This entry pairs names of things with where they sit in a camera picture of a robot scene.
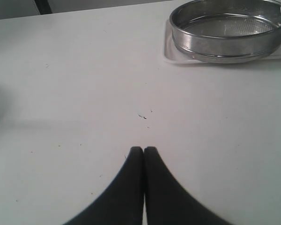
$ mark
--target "table surface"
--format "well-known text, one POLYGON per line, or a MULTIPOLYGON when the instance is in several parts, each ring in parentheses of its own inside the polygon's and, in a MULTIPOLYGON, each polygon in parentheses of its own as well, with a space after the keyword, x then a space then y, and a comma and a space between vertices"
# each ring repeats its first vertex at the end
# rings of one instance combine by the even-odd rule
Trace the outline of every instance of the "table surface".
POLYGON ((281 225, 281 60, 167 64, 184 2, 0 21, 0 225, 66 222, 132 146, 229 222, 281 225))

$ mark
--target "black object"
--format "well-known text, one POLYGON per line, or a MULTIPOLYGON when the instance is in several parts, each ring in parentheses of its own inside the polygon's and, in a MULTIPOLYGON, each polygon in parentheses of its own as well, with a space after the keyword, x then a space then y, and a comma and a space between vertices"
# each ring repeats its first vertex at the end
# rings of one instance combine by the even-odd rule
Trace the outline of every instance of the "black object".
POLYGON ((48 3, 48 0, 34 0, 41 15, 43 14, 51 14, 52 10, 48 3))
POLYGON ((107 189, 65 225, 141 225, 143 181, 143 150, 133 147, 107 189))
POLYGON ((144 152, 148 225, 229 225, 176 181, 155 147, 144 152))

